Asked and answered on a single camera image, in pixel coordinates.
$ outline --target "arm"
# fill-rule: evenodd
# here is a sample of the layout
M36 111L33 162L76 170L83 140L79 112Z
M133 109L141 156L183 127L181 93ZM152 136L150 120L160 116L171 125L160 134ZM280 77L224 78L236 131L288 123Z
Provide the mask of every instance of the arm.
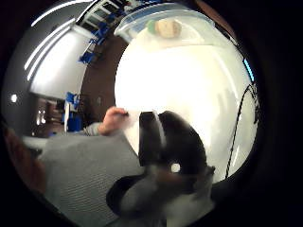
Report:
M103 122L93 123L83 129L86 135L110 135L125 124L127 112L122 108L111 107L107 110Z

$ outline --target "gray sleeve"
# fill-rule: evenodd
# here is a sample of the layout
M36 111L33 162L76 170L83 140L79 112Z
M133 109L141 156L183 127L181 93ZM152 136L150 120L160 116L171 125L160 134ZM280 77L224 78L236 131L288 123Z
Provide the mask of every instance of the gray sleeve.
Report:
M100 135L98 133L98 126L100 125L100 122L95 122L88 127L84 128L83 131L80 131L79 134L88 135L88 136L94 136L94 135Z

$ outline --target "hand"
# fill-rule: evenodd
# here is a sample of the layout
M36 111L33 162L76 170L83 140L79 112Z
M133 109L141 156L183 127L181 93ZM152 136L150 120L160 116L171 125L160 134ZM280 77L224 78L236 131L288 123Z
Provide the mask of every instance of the hand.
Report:
M127 111L118 107L111 107L107 110L103 122L98 127L98 132L107 135L113 131L121 129L126 123L128 117Z

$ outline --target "black cable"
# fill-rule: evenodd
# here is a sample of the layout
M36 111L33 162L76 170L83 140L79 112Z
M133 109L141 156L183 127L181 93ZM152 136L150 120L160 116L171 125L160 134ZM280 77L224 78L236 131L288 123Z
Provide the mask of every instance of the black cable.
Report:
M244 101L244 97L246 95L247 92L250 92L250 94L252 95L252 98L255 100L255 104L257 102L257 93L256 91L254 90L254 87L252 84L249 84L243 95L242 95L242 98L241 98L241 103L240 103L240 106L239 106L239 109L238 109L238 114L237 114L237 120L236 120L236 125L235 125L235 129L234 129L234 136L233 136L233 143L232 143L232 147L230 149L230 155L229 155L229 160L228 160L228 163L227 163L227 168L226 168L226 174L225 174L225 178L228 177L228 173L229 173L229 167L230 167L230 163L231 163L231 157L233 155L233 151L234 151L234 145L235 145L235 139L236 139L236 134L237 134L237 128L238 128L238 123L239 123L239 118L240 118L240 115L241 115L241 108L242 108L242 104L243 104L243 101Z

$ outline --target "gray sweater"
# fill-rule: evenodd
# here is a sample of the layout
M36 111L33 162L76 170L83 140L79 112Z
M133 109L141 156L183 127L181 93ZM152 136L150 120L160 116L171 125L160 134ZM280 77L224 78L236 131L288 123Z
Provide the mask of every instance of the gray sweater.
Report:
M45 165L45 198L83 227L117 219L106 204L108 190L120 178L143 172L124 134L99 135L98 124L51 137L39 157Z

